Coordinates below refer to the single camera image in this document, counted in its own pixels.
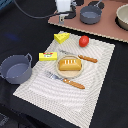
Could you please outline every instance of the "butter knife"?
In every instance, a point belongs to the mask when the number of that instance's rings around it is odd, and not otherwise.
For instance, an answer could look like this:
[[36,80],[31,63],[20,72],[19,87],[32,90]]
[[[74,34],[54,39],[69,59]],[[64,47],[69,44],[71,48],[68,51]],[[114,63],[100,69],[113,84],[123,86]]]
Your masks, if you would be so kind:
[[[70,54],[70,55],[76,55],[74,53],[70,53],[70,52],[67,52],[67,51],[64,51],[64,50],[60,50],[60,52],[62,53],[65,53],[65,54]],[[90,57],[87,57],[87,56],[83,56],[83,55],[77,55],[80,59],[83,59],[83,60],[87,60],[87,61],[91,61],[93,63],[96,63],[98,60],[97,59],[94,59],[94,58],[90,58]]]

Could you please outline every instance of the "blade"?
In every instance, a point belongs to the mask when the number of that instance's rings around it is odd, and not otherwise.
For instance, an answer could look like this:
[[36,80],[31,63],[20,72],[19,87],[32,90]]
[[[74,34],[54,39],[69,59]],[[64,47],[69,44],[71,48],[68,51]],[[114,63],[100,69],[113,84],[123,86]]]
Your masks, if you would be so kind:
[[66,51],[64,51],[64,50],[59,50],[59,51],[62,52],[62,53],[65,53],[65,54],[75,55],[75,54],[73,54],[73,53],[71,53],[71,52],[66,52]]

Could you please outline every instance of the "black table surface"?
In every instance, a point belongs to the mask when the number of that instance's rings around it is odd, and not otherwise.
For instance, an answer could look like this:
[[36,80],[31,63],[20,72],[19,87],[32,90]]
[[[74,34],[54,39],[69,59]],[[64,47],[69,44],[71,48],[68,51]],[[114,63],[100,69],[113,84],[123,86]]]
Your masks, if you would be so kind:
[[[29,14],[46,16],[56,10],[54,0],[20,0],[19,5]],[[90,128],[128,128],[128,44],[87,33],[48,24],[46,19],[25,16],[11,3],[0,11],[0,63],[12,55],[33,57],[32,67],[60,31],[87,35],[89,38],[114,44],[115,49],[103,82]],[[13,96],[19,85],[0,78],[0,104],[29,115],[52,128],[77,128],[33,104]]]

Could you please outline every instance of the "wooden handle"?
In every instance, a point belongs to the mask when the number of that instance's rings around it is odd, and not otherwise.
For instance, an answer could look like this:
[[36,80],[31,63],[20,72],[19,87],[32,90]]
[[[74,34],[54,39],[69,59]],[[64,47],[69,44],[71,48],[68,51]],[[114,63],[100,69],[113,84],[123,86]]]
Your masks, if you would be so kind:
[[66,83],[66,84],[70,84],[74,87],[80,88],[80,89],[85,89],[85,87],[82,84],[78,84],[78,83],[70,81],[68,79],[63,79],[63,82]]
[[94,62],[94,63],[96,63],[96,62],[98,61],[97,59],[90,58],[90,57],[86,57],[86,56],[83,56],[83,55],[78,55],[78,57],[79,57],[80,59],[87,60],[87,61],[91,61],[91,62]]

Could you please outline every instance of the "pot handle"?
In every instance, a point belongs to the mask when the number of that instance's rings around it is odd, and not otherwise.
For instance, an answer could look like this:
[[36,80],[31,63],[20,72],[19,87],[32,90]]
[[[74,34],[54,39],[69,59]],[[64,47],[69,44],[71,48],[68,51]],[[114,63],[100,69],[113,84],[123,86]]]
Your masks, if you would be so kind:
[[0,66],[0,77],[4,78],[3,75],[1,75],[1,66]]
[[30,57],[29,64],[31,64],[31,62],[32,62],[32,56],[28,53],[25,57],[28,59],[28,56]]
[[96,5],[94,5],[94,6],[98,7],[98,5],[100,4],[100,2],[102,2],[102,0],[99,0],[99,2]]

